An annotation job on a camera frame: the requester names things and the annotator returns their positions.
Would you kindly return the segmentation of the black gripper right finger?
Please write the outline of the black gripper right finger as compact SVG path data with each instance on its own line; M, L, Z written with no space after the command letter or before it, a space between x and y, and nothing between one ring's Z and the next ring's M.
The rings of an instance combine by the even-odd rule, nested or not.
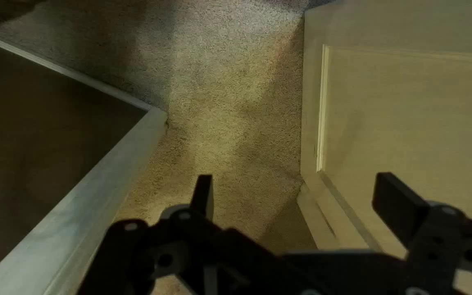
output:
M404 247L429 212L429 203L391 171L375 175L371 208Z

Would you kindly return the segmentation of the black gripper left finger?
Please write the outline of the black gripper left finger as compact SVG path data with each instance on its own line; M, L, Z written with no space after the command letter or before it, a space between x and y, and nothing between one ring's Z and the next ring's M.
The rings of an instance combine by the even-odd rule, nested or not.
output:
M209 173L196 178L189 208L206 219L212 217L212 176Z

